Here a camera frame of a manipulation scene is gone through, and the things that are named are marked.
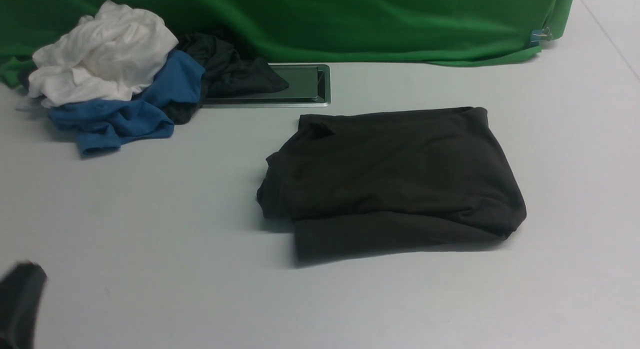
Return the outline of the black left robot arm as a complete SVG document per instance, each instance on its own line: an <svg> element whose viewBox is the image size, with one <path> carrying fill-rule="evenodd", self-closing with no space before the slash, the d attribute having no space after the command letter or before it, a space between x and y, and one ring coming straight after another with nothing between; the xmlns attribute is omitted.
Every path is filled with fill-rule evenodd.
<svg viewBox="0 0 640 349"><path fill-rule="evenodd" d="M29 261L18 262L0 282L0 347L32 349L39 307L48 276Z"/></svg>

